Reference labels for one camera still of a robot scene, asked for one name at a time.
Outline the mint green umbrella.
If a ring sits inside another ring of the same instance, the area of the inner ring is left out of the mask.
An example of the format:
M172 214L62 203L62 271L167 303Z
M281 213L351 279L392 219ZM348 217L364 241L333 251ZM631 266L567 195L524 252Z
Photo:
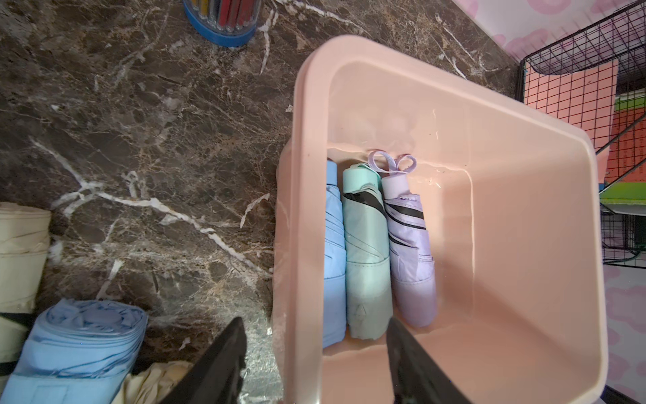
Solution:
M377 340L393 316L390 241L380 176L366 163L343 171L347 319L352 338Z

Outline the pink plastic storage box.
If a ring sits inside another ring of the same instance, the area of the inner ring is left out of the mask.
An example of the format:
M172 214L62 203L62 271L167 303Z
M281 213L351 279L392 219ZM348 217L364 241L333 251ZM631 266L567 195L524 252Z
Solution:
M386 342L322 348L326 161L409 153L438 310L413 335L474 403L592 403L608 348L597 159L584 131L343 35L299 70L277 170L274 355L287 403L391 403Z

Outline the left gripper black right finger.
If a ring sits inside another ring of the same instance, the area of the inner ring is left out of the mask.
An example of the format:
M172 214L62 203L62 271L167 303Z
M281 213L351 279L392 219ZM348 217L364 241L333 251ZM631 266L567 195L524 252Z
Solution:
M386 332L394 403L471 404L408 329L390 318Z

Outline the light blue umbrella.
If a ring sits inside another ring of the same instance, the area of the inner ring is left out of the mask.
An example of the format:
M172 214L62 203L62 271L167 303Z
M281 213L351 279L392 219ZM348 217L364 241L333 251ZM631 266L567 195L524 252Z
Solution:
M347 327L347 251L343 203L337 180L337 164L327 160L323 348L343 341Z

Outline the lavender umbrella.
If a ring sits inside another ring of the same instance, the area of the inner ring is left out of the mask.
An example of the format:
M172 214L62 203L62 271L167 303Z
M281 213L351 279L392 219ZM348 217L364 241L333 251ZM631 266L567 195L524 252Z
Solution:
M392 158L375 150L368 155L368 165L382 175L395 302L410 326L428 327L437 316L437 285L422 200L408 181L417 160L410 154Z

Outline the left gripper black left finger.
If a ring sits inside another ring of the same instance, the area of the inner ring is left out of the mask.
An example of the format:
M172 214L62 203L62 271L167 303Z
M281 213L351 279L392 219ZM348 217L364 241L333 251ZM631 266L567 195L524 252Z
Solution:
M234 318L161 404L231 404L238 401L246 368L247 335Z

